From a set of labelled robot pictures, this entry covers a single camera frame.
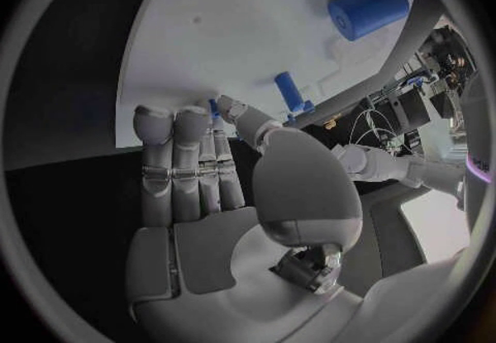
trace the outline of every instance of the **wire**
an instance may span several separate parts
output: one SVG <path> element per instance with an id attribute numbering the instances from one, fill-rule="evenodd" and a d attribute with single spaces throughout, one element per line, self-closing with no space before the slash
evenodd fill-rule
<path id="1" fill-rule="evenodd" d="M 351 128 L 350 139 L 348 140 L 348 145 L 351 143 L 351 140 L 353 139 L 353 133 L 355 132 L 356 123 L 358 122 L 360 117 L 362 117 L 364 114 L 369 113 L 369 116 L 370 116 L 370 112 L 376 112 L 377 114 L 379 114 L 388 123 L 390 130 L 392 132 L 394 132 L 394 128 L 391 125 L 391 122 L 388 120 L 388 118 L 383 113 L 381 113 L 379 110 L 375 110 L 375 109 L 365 109 L 355 119 L 355 123 L 353 124 L 353 127 Z"/>
<path id="2" fill-rule="evenodd" d="M 398 136 L 393 131 L 385 130 L 384 128 L 375 128 L 375 130 L 387 132 L 390 135 L 393 135 L 394 137 L 397 137 Z M 362 139 L 364 139 L 371 132 L 374 132 L 374 130 L 373 129 L 368 130 L 365 134 L 363 134 L 360 138 L 358 138 L 358 140 L 355 142 L 355 145 L 358 145 L 362 141 Z M 410 149 L 404 143 L 402 143 L 402 142 L 400 142 L 400 143 L 401 143 L 401 146 L 403 146 L 406 150 L 408 150 L 412 155 L 415 155 L 415 152 L 412 149 Z"/>

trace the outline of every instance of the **white surface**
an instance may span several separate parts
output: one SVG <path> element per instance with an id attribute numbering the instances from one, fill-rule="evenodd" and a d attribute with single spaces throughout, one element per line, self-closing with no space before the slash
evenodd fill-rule
<path id="1" fill-rule="evenodd" d="M 375 74 L 405 19 L 351 43 L 328 1 L 145 0 L 122 62 L 117 147 L 139 144 L 131 122 L 140 103 L 177 109 L 225 93 L 285 120 L 276 74 L 289 71 L 315 104 Z"/>
<path id="2" fill-rule="evenodd" d="M 436 190 L 401 206 L 427 263 L 451 258 L 470 244 L 466 215 L 457 200 Z"/>

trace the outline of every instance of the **robotic hand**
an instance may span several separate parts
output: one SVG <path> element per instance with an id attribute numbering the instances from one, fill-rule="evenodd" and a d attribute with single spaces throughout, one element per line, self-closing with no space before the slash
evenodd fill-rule
<path id="1" fill-rule="evenodd" d="M 383 182 L 396 179 L 411 188 L 424 185 L 462 199 L 464 169 L 418 156 L 394 157 L 382 149 L 336 145 L 331 152 L 352 180 Z"/>
<path id="2" fill-rule="evenodd" d="M 141 207 L 145 227 L 171 227 L 245 205 L 222 119 L 208 102 L 180 109 L 139 106 L 143 142 Z"/>
<path id="3" fill-rule="evenodd" d="M 291 250 L 272 268 L 280 277 L 326 293 L 335 286 L 341 254 L 358 240 L 360 198 L 337 157 L 308 134 L 283 128 L 263 112 L 226 96 L 217 101 L 226 122 L 262 157 L 253 190 L 259 222 Z"/>

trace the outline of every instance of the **blue cylinder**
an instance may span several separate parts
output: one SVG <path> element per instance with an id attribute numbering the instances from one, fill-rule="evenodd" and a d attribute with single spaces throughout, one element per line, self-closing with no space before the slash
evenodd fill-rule
<path id="1" fill-rule="evenodd" d="M 289 110 L 293 113 L 303 110 L 305 102 L 302 99 L 302 95 L 296 88 L 291 75 L 288 72 L 283 72 L 278 74 L 274 81 L 283 95 L 284 101 L 288 105 Z"/>
<path id="2" fill-rule="evenodd" d="M 339 32 L 353 41 L 406 17 L 409 4 L 408 0 L 332 0 L 327 9 Z"/>

